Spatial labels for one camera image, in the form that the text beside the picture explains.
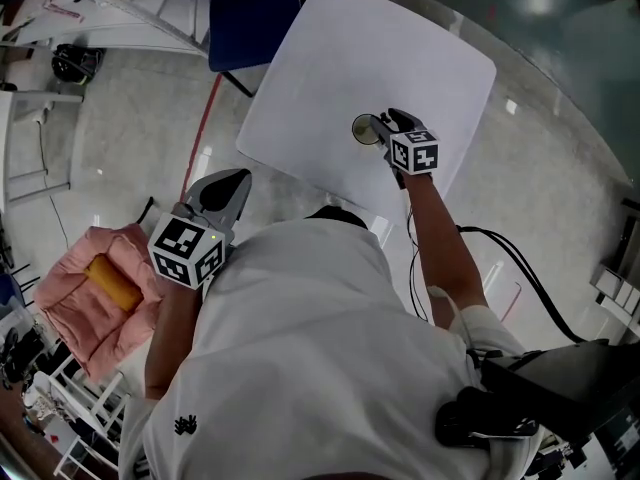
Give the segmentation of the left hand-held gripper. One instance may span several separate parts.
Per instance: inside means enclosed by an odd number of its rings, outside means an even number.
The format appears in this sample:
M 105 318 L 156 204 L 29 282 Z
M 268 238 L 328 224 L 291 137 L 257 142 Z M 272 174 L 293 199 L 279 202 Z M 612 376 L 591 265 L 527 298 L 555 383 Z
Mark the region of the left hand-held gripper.
M 173 213 L 163 213 L 148 243 L 156 273 L 193 290 L 215 275 L 233 252 L 233 227 L 252 187 L 247 169 L 197 180 Z

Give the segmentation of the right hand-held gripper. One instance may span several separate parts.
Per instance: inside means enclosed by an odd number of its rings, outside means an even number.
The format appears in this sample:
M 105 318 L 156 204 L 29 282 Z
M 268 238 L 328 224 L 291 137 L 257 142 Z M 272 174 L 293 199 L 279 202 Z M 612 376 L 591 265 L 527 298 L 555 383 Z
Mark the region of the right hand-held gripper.
M 369 125 L 400 189 L 405 189 L 405 175 L 431 176 L 437 169 L 439 139 L 417 117 L 389 108 L 371 115 Z

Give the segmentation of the white cup with dark rim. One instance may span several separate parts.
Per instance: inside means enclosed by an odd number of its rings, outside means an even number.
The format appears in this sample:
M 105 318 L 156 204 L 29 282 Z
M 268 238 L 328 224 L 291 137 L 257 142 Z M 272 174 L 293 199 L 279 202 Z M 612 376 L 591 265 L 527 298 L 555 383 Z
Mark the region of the white cup with dark rim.
M 384 144 L 382 138 L 382 120 L 373 114 L 361 114 L 352 123 L 353 137 L 362 145 L 381 147 Z

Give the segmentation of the person's right forearm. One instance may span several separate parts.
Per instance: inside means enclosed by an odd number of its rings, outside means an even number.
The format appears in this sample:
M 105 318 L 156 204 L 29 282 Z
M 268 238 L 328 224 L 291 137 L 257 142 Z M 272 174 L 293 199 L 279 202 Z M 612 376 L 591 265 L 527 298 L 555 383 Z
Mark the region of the person's right forearm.
M 432 179 L 405 174 L 403 181 L 413 210 L 425 286 L 446 293 L 444 297 L 429 297 L 433 321 L 448 329 L 455 317 L 452 304 L 460 310 L 487 304 L 482 280 Z

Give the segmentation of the person's left forearm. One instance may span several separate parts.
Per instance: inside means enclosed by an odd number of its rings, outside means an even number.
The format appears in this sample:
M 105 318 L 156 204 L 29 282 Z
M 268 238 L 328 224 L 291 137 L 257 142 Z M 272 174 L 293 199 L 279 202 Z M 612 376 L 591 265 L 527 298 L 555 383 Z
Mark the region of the person's left forearm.
M 166 278 L 159 280 L 159 286 L 163 299 L 144 370 L 144 394 L 151 400 L 166 394 L 190 353 L 203 303 L 201 289 L 192 290 Z

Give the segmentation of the orange cylinder roll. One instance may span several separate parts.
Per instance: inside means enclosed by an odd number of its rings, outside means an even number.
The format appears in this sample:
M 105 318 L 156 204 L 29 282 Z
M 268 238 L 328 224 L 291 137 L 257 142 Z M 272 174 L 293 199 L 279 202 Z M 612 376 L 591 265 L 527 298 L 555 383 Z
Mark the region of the orange cylinder roll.
M 85 274 L 124 312 L 134 311 L 143 301 L 139 287 L 105 255 L 96 256 L 85 269 Z

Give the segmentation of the table with white tablecloth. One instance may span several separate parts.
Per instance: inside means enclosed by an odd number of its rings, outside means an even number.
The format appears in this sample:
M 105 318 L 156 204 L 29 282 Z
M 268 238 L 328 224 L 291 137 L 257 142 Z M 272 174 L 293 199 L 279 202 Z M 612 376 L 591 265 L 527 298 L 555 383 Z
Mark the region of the table with white tablecloth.
M 276 52 L 237 137 L 240 153 L 394 224 L 406 199 L 383 154 L 352 125 L 389 108 L 439 141 L 434 182 L 446 192 L 494 80 L 494 63 L 389 0 L 306 0 Z

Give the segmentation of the pink cushion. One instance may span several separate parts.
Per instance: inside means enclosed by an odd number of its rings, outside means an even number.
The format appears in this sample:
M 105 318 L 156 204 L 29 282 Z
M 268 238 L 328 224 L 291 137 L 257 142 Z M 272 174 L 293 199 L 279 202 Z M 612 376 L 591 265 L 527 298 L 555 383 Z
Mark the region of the pink cushion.
M 35 303 L 89 378 L 98 381 L 153 333 L 162 301 L 142 227 L 92 226 L 36 287 Z M 106 290 L 87 270 L 104 259 L 124 282 Z M 125 310 L 114 291 L 136 289 L 137 305 Z

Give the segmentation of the person's white shirt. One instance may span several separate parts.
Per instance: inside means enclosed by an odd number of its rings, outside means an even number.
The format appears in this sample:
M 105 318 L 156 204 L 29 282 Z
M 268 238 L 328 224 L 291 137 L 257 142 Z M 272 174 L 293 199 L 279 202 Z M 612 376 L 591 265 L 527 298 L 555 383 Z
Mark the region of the person's white shirt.
M 376 236 L 304 219 L 243 242 L 211 285 L 166 394 L 134 398 L 121 480 L 521 480 L 538 437 L 451 448 L 437 411 L 478 386 L 471 351 L 522 352 L 487 307 L 410 315 Z

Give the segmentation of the white wooden chair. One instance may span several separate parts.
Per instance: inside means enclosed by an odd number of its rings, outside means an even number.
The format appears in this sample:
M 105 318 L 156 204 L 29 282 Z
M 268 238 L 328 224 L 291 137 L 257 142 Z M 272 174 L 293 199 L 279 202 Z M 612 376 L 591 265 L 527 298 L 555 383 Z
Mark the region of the white wooden chair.
M 116 371 L 105 385 L 91 386 L 92 381 L 80 368 L 73 376 L 65 368 L 74 361 L 68 357 L 50 376 L 49 382 L 62 407 L 71 415 L 88 424 L 116 451 L 120 451 L 120 437 L 124 409 L 130 394 L 124 387 L 124 375 Z

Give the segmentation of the white side table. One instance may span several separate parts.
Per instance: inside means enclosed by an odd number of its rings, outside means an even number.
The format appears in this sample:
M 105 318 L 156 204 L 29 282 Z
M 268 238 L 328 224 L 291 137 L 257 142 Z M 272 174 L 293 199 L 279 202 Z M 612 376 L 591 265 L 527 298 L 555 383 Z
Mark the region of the white side table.
M 54 194 L 68 191 L 71 188 L 69 180 L 45 187 L 20 196 L 10 196 L 12 182 L 27 181 L 35 178 L 46 178 L 48 169 L 28 173 L 10 175 L 9 157 L 11 137 L 14 124 L 27 119 L 32 119 L 42 124 L 42 119 L 50 111 L 49 105 L 55 103 L 77 104 L 84 101 L 81 95 L 59 94 L 47 91 L 7 91 L 0 90 L 0 213 L 5 213 L 9 208 L 39 198 L 53 196 Z

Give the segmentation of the dark blue chair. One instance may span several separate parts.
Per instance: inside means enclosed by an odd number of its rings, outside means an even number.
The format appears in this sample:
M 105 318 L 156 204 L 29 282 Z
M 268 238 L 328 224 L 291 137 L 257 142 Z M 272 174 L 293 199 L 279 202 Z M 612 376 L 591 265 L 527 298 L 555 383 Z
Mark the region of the dark blue chair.
M 300 8 L 301 0 L 210 0 L 210 69 L 253 97 L 233 72 L 270 63 Z

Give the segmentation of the white metal shelf rack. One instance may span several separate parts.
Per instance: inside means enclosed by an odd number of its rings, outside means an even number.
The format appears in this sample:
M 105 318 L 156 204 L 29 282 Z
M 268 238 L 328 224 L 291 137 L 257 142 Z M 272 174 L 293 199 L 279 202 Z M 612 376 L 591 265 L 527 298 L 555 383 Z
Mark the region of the white metal shelf rack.
M 208 54 L 209 0 L 0 0 L 0 45 Z

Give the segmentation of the black waist device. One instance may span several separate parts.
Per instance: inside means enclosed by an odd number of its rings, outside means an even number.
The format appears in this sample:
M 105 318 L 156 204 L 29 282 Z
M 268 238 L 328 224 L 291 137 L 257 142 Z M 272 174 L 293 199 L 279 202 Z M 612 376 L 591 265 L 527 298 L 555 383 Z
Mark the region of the black waist device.
M 491 443 L 519 443 L 538 431 L 538 423 L 506 397 L 474 387 L 436 414 L 435 437 L 445 447 L 489 450 Z

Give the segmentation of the dark desk edge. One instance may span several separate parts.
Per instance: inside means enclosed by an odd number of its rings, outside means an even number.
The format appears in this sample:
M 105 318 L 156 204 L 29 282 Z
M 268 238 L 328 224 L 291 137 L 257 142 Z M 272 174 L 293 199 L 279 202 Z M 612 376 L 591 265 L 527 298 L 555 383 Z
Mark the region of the dark desk edge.
M 487 358 L 481 382 L 562 439 L 581 440 L 640 397 L 640 342 Z

